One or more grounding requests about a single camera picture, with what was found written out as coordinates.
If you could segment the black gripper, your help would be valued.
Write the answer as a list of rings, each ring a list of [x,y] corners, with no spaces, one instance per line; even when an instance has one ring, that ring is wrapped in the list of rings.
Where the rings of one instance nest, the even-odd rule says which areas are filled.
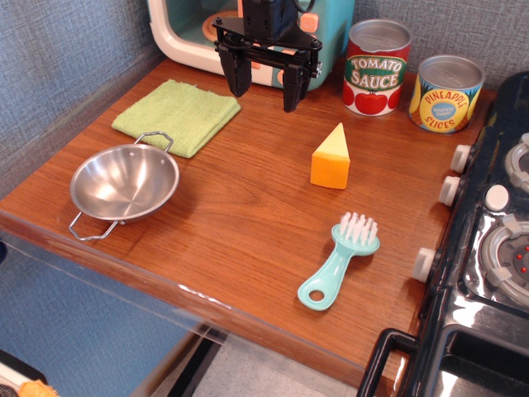
[[[284,111],[293,112],[307,95],[309,79],[321,73],[322,43],[298,25],[302,8],[298,1],[244,1],[240,17],[216,17],[216,52],[229,89],[241,97],[252,82],[251,64],[284,72]]]

